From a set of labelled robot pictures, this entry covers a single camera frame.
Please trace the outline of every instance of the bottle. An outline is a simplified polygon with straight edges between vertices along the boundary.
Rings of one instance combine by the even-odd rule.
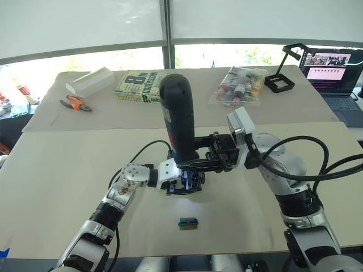
[[[34,98],[31,94],[30,94],[30,90],[27,86],[25,85],[21,85],[21,84],[17,84],[16,87],[18,88],[18,90],[26,97],[26,99],[28,100],[28,102],[30,104],[36,104],[39,102],[39,99]]]

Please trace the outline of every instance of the book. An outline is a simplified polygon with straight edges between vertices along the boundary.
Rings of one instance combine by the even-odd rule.
[[[127,71],[122,77],[115,95],[121,100],[160,103],[159,85],[170,73],[161,71]]]

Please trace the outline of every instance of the beige tabletop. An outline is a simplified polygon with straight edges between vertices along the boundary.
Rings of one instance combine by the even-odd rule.
[[[330,149],[329,164],[361,152],[341,122],[256,129],[281,138],[318,137]],[[196,135],[216,130],[228,133],[225,126],[199,127]],[[24,133],[0,171],[0,250],[10,247],[8,258],[59,258],[94,212],[113,173],[155,139],[167,140],[166,130]],[[307,162],[308,174],[318,173],[323,155],[316,144],[298,141],[288,149]],[[137,162],[158,164],[166,151],[155,144]],[[363,244],[363,172],[322,181],[318,192],[340,245]],[[198,229],[180,231],[179,218],[192,216]],[[207,173],[203,191],[186,196],[139,188],[119,229],[120,257],[287,250],[277,201],[256,169]],[[109,248],[112,256],[115,241]]]
[[[274,74],[277,66],[259,66]],[[226,115],[231,108],[208,104],[229,68],[168,70],[184,75],[190,81],[193,93],[195,126],[225,126]],[[115,72],[120,80],[123,71]],[[286,65],[282,73],[291,79],[295,87],[283,93],[273,93],[264,86],[260,94],[260,106],[246,109],[256,124],[288,124],[297,122],[338,121],[320,94],[294,65]],[[99,129],[163,128],[164,119],[159,104],[146,104],[117,100],[113,94],[116,84],[86,98],[91,113],[74,111],[59,103],[66,95],[66,83],[85,73],[60,73],[45,99],[37,108],[26,131],[65,131]]]

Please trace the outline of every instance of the pliers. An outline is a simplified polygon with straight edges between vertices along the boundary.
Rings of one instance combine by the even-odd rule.
[[[67,102],[64,102],[63,100],[59,100],[59,102],[63,105],[66,106],[67,108],[70,109],[75,109],[75,110],[82,110],[85,112],[91,112],[92,109],[86,105],[86,102],[84,102],[83,100],[79,99],[76,96],[73,95],[67,95],[67,99],[68,100],[72,100],[75,102],[75,104],[68,104]]]

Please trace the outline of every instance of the laptop screen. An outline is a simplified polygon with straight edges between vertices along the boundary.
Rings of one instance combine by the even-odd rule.
[[[314,49],[312,56],[304,52],[300,69],[320,93],[350,95],[362,72],[362,65],[346,65],[363,60],[363,50]]]

